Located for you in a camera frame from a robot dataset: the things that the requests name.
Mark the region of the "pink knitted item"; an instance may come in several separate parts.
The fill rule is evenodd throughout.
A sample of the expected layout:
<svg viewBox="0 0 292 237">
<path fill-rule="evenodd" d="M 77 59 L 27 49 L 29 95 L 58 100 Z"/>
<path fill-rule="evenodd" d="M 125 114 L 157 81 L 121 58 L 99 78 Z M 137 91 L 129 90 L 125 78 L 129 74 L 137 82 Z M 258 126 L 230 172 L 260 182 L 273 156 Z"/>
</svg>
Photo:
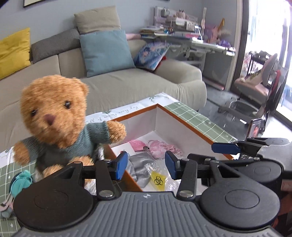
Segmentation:
<svg viewBox="0 0 292 237">
<path fill-rule="evenodd" d="M 129 144 L 134 151 L 146 151 L 156 160 L 163 159 L 167 151 L 171 151 L 179 157 L 183 156 L 183 152 L 180 149 L 160 140 L 149 140 L 147 143 L 141 140 L 131 140 Z"/>
</svg>

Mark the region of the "brown teddy bear green sweater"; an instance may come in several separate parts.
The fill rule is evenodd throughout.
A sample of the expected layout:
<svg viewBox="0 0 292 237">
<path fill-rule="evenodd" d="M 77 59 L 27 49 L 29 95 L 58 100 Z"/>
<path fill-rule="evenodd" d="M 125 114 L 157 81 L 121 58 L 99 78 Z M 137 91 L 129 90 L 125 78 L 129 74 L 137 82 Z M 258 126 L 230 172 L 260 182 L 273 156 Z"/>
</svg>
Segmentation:
<svg viewBox="0 0 292 237">
<path fill-rule="evenodd" d="M 89 87 L 77 78 L 49 75 L 22 91 L 20 112 L 31 136 L 13 146 L 20 165 L 35 162 L 45 178 L 65 166 L 94 165 L 99 145 L 122 141 L 126 128 L 117 121 L 86 123 Z"/>
</svg>

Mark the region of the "teal soft toy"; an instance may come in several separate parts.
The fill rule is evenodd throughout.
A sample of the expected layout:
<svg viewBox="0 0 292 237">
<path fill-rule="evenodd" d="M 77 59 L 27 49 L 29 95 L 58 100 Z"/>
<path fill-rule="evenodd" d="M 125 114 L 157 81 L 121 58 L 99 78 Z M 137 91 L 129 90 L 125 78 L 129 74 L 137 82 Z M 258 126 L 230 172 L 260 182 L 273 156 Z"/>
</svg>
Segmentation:
<svg viewBox="0 0 292 237">
<path fill-rule="evenodd" d="M 28 188 L 33 183 L 33 177 L 28 170 L 24 170 L 15 175 L 10 182 L 9 192 L 16 197 L 23 189 Z"/>
</svg>

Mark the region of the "pink and navy clothes pile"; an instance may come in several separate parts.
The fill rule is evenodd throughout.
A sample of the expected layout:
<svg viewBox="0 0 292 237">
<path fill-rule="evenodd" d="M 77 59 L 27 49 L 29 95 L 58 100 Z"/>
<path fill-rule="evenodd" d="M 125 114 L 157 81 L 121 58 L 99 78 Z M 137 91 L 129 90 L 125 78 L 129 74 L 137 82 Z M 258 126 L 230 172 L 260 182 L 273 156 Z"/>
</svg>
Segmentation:
<svg viewBox="0 0 292 237">
<path fill-rule="evenodd" d="M 1 203 L 1 218 L 8 219 L 13 215 L 13 201 L 14 197 L 12 196 L 12 194 L 9 194 L 5 201 Z"/>
</svg>

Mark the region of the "grey knitted basket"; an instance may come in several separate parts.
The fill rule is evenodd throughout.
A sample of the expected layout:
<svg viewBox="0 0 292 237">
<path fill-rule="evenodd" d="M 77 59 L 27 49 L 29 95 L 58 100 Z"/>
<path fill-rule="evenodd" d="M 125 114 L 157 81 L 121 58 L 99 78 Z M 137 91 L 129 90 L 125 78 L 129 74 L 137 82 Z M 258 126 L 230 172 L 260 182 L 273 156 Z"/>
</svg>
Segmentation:
<svg viewBox="0 0 292 237">
<path fill-rule="evenodd" d="M 90 166 L 90 165 L 94 165 L 94 162 L 96 162 L 97 160 L 104 160 L 103 146 L 99 146 L 96 148 L 92 158 L 89 156 L 75 157 L 72 160 L 70 160 L 69 163 L 80 161 L 83 163 L 84 166 Z M 38 182 L 42 180 L 43 178 L 47 177 L 48 175 L 51 175 L 62 168 L 63 166 L 59 164 L 46 168 L 44 172 L 40 172 L 37 168 L 35 168 L 35 174 L 34 174 L 35 181 Z M 88 192 L 90 192 L 92 195 L 96 195 L 95 179 L 86 179 L 85 189 Z"/>
</svg>

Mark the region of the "clear bag yellow label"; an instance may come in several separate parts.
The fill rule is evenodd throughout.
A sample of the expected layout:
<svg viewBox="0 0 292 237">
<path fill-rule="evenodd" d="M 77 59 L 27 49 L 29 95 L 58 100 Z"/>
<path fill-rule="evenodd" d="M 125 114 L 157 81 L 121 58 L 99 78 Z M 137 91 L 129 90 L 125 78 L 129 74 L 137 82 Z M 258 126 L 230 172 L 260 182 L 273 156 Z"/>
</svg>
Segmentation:
<svg viewBox="0 0 292 237">
<path fill-rule="evenodd" d="M 149 182 L 155 191 L 158 192 L 176 192 L 180 180 L 173 180 L 167 168 L 160 167 L 156 162 L 150 162 L 145 165 L 149 173 Z"/>
</svg>

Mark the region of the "orange cardboard box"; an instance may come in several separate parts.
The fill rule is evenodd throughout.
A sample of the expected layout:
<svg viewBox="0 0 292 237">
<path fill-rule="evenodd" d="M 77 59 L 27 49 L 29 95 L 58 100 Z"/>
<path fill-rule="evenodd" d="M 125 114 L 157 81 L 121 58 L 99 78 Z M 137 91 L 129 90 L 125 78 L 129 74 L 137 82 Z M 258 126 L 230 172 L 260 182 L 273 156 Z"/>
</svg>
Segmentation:
<svg viewBox="0 0 292 237">
<path fill-rule="evenodd" d="M 231 159 L 230 155 L 217 155 L 211 150 L 213 142 L 232 142 L 233 136 L 211 122 L 207 117 L 190 109 L 181 103 L 168 106 L 159 104 L 125 114 L 117 121 L 126 126 L 127 137 L 124 141 L 111 145 L 114 154 L 122 150 L 132 154 L 129 141 L 160 140 L 183 152 L 183 158 L 188 154 L 200 154 L 216 157 L 219 160 Z"/>
</svg>

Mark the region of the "pink desk chair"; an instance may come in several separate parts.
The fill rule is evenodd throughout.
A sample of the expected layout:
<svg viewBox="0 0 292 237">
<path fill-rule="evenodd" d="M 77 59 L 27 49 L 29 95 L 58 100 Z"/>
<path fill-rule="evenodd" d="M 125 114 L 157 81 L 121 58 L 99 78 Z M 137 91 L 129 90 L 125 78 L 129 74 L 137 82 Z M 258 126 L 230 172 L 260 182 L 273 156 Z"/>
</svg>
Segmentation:
<svg viewBox="0 0 292 237">
<path fill-rule="evenodd" d="M 261 61 L 262 69 L 234 82 L 240 95 L 259 104 L 259 108 L 238 98 L 220 106 L 218 112 L 228 112 L 247 123 L 254 119 L 266 121 L 269 114 L 276 110 L 288 76 L 287 69 L 280 65 L 277 57 L 277 54 L 270 55 L 263 51 L 256 53 L 252 59 Z"/>
</svg>

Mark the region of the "beige sofa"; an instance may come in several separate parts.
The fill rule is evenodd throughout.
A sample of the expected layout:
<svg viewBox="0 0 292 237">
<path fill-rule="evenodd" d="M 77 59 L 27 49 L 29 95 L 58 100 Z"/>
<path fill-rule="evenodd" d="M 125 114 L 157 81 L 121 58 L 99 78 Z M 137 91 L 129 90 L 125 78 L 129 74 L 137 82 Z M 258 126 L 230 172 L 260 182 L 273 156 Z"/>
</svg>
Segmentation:
<svg viewBox="0 0 292 237">
<path fill-rule="evenodd" d="M 188 63 L 166 59 L 154 72 L 133 68 L 86 76 L 80 48 L 54 55 L 1 79 L 1 151 L 30 133 L 20 114 L 22 89 L 47 75 L 80 79 L 87 84 L 87 115 L 108 111 L 164 92 L 194 110 L 206 104 L 207 90 L 201 70 Z"/>
</svg>

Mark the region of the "anime print cushion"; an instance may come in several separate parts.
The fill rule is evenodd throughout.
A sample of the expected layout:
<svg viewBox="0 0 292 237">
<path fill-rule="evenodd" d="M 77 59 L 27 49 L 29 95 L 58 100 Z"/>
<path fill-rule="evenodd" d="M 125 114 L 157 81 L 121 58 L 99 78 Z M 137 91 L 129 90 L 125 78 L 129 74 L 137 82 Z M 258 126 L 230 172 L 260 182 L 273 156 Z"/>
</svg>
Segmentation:
<svg viewBox="0 0 292 237">
<path fill-rule="evenodd" d="M 151 42 L 144 45 L 134 58 L 134 64 L 138 68 L 155 71 L 163 60 L 170 44 L 167 42 Z"/>
</svg>

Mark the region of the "cluttered white desk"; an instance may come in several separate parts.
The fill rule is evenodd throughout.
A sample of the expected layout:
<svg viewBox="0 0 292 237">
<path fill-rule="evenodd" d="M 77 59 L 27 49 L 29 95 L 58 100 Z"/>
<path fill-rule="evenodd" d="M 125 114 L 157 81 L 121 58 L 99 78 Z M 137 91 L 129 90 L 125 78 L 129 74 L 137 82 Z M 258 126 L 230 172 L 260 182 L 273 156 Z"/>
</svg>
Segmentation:
<svg viewBox="0 0 292 237">
<path fill-rule="evenodd" d="M 172 46 L 168 57 L 184 61 L 198 67 L 203 73 L 203 80 L 219 90 L 226 88 L 229 71 L 218 74 L 214 66 L 207 66 L 207 55 L 221 54 L 235 57 L 236 49 L 228 37 L 230 30 L 225 27 L 223 18 L 218 25 L 205 24 L 206 8 L 203 9 L 202 20 L 186 14 L 183 9 L 174 10 L 167 7 L 154 7 L 152 26 L 139 30 L 142 38 L 164 40 Z"/>
</svg>

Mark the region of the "grey headrest cushion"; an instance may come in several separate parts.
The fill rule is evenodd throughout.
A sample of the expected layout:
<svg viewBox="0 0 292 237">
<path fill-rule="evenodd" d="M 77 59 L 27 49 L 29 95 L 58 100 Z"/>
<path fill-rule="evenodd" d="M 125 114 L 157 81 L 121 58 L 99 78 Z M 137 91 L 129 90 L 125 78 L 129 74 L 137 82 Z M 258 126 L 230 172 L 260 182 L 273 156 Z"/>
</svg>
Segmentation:
<svg viewBox="0 0 292 237">
<path fill-rule="evenodd" d="M 79 48 L 79 36 L 77 28 L 73 28 L 32 44 L 32 62 L 35 64 L 45 58 Z"/>
</svg>

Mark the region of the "beige cushion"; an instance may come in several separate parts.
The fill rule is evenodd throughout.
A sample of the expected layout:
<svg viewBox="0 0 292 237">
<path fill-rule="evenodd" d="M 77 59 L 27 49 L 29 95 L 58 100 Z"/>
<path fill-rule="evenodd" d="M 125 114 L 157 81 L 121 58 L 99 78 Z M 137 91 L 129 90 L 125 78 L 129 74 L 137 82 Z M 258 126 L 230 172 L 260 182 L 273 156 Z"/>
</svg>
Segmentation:
<svg viewBox="0 0 292 237">
<path fill-rule="evenodd" d="M 75 23 L 80 35 L 120 30 L 121 23 L 116 6 L 107 6 L 75 13 Z"/>
</svg>

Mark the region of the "yellow cushion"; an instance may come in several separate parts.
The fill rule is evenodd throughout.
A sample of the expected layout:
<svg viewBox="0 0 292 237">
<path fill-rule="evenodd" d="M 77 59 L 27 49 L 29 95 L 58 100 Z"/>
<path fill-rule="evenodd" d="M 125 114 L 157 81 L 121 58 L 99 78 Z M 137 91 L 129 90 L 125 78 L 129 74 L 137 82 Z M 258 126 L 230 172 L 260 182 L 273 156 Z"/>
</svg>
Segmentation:
<svg viewBox="0 0 292 237">
<path fill-rule="evenodd" d="M 30 28 L 25 28 L 1 40 L 0 53 L 1 79 L 30 66 Z"/>
</svg>

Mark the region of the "framed painting left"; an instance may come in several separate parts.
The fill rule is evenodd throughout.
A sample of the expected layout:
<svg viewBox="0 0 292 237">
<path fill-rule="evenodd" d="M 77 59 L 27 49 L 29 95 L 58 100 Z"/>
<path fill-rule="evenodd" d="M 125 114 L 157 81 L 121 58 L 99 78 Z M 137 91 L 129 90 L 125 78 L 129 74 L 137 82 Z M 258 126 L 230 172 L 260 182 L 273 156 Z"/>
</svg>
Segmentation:
<svg viewBox="0 0 292 237">
<path fill-rule="evenodd" d="M 27 8 L 29 6 L 33 6 L 35 4 L 42 3 L 44 1 L 50 1 L 50 0 L 23 0 L 23 7 Z"/>
</svg>

